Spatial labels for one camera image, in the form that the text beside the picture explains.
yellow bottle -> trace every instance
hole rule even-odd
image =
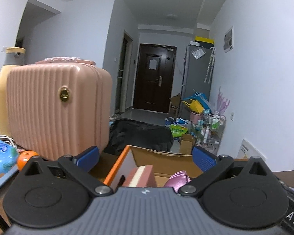
[[[6,104],[6,81],[9,72],[16,66],[24,65],[24,48],[11,47],[6,49],[4,65],[0,71],[0,134],[12,137],[9,128]]]

metal screw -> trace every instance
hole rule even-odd
[[[107,194],[111,191],[109,186],[101,185],[95,188],[95,192],[98,194]]]
[[[181,187],[181,191],[185,194],[194,193],[196,192],[196,187],[192,185],[185,185]]]

door lock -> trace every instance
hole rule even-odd
[[[162,77],[160,76],[158,79],[158,86],[161,86],[161,85],[162,85]]]

pink sponge block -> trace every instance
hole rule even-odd
[[[124,187],[157,187],[152,165],[132,169],[124,181]]]

yellow bag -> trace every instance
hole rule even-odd
[[[190,99],[191,103],[187,103],[185,101],[183,101],[183,103],[189,107],[192,111],[200,114],[204,111],[204,107],[199,103],[199,101],[197,100],[193,100],[193,99]]]

